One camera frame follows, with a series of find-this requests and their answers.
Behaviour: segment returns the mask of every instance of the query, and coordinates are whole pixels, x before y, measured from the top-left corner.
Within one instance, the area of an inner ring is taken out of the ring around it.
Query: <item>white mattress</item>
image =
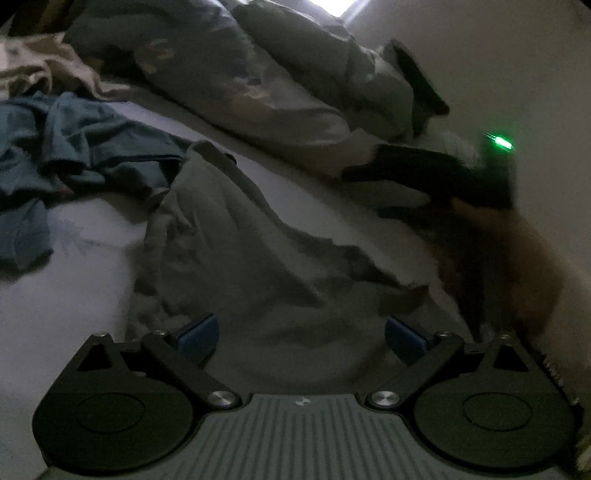
[[[286,223],[339,244],[359,245],[403,283],[430,284],[435,301],[460,321],[440,287],[434,261],[406,226],[378,219],[164,99],[143,92],[134,100],[151,110],[136,103],[113,107],[129,118],[190,140],[208,138],[230,151]],[[106,330],[122,339],[146,220],[139,203],[117,194],[57,206],[50,211],[55,252],[49,263],[20,278],[0,276],[0,479],[33,479],[43,471],[31,418],[87,337]]]

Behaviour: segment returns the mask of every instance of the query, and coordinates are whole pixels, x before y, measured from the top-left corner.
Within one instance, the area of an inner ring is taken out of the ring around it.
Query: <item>wall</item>
[[[370,48],[402,41],[473,140],[515,125],[578,22],[571,0],[371,0],[348,27]]]
[[[516,145],[519,208],[591,275],[591,20],[535,91]]]

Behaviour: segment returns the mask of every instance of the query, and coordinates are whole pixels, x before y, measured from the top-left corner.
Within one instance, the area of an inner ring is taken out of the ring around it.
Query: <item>gray ribbed plate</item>
[[[44,480],[82,480],[50,468]],[[118,480],[477,480],[425,451],[397,415],[354,395],[254,395],[244,408],[208,415],[187,446]],[[558,468],[528,480],[568,477]]]

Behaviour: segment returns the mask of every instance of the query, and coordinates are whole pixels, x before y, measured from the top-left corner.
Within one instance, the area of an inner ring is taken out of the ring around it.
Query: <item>teal garment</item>
[[[189,145],[73,93],[0,102],[0,268],[25,271],[51,254],[54,202],[104,190],[142,200],[167,192]]]

